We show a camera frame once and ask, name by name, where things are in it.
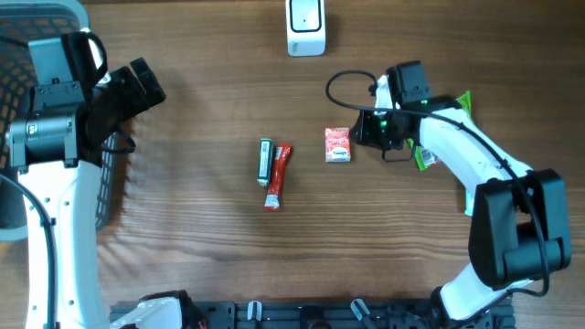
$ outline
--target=snack package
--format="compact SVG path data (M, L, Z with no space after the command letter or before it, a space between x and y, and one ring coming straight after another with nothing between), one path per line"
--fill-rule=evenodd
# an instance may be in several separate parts
M280 210L280 197L282 193L282 185L284 183L284 169L286 163L291 157L293 146L287 143L279 143L276 147L274 156L274 164L272 166L272 178L268 187L268 195L264 203L266 210Z
M268 186L271 180L272 170L272 140L262 138L260 140L260 162L258 163L258 183Z
M326 162L349 162L351 160L349 145L349 128L325 129Z

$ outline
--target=black cable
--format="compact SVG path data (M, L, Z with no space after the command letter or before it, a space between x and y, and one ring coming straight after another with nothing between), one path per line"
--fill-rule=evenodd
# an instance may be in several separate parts
M526 190L522 186L522 182L520 182L520 179L518 178L516 173L514 173L512 168L510 168L510 165L508 164L508 162L505 159L503 159L500 156L500 154L498 154L498 152L496 152L494 150L494 148L492 148L492 146L490 146L490 144L487 143L481 136L479 136L473 130L467 128L462 122L457 122L453 119L444 117L442 115L434 114L434 113L424 113L424 112L419 112L419 111L408 111L408 110L402 110L402 109L400 109L400 110L379 109L379 108L374 108L374 107L369 107L369 106L360 106L360 105L349 104L349 103L335 99L333 96L331 96L331 93L329 92L331 83L334 80L336 80L337 78L339 78L343 75L347 75L347 74L366 75L366 76L369 76L374 81L374 83L376 83L376 77L369 72L362 71L362 70L341 71L341 72L335 74L329 81L327 81L327 84L325 86L325 94L327 95L327 98L330 101L332 101L333 103L335 103L339 106L343 106L343 107L348 108L348 109L352 109L352 110L391 111L395 114L416 115L416 116L420 116L422 118L432 118L432 119L441 120L441 121L450 123L450 124L454 125L455 127L468 133L475 140L477 140L477 142L479 142L495 158L495 160L502 166L502 168L504 168L507 171L507 173L512 177L513 183L516 185L516 187L520 191L520 194L521 194L524 202L526 203L526 206L528 207L528 212L530 213L530 216L532 217L532 222L534 224L535 231L537 233L538 248L540 249L540 266L541 266L541 270L542 270L542 290L540 292L534 292L534 291L531 291L529 289L524 289L524 288L511 288L509 290L506 290L506 294L511 295L512 293L520 292L520 293L525 293L525 294L528 294L530 296L535 296L535 297L542 297L542 296L546 295L548 292L548 288L550 287L550 273L548 272L549 271L548 255L547 255L547 249L545 246L545 239L544 239L544 235L542 232L542 227L540 225L540 220L538 219L537 210L535 209L534 204L532 203L532 200L530 199L530 196L528 196L528 193L526 192Z
M19 47L22 47L22 48L28 48L27 42L18 40L17 38L13 38L13 37L2 37L2 36L0 36L0 42L4 42L4 43L7 43L7 44L19 46Z
M117 150L112 150L109 148L101 148L102 152L106 152L106 153L110 153L110 154L131 154L134 153L134 151L136 150L136 142L134 141L134 139L132 139L132 137L130 137L129 134L127 134L125 131L123 131L122 129L118 128L117 133L128 143L128 145L130 145L130 147L124 148L124 149L117 149Z
M33 207L37 210L38 215L40 216L40 223L45 230L45 241L47 243L47 265L48 265L48 302L47 302L47 324L48 328L55 328L55 314L56 314L56 305L55 305L55 249L53 243L53 234L51 233L51 220L48 216L46 209L43 205L38 201L37 197L32 194L26 187L22 184L10 179L9 177L0 174L0 178L7 182L12 187L19 190L23 196L25 196Z

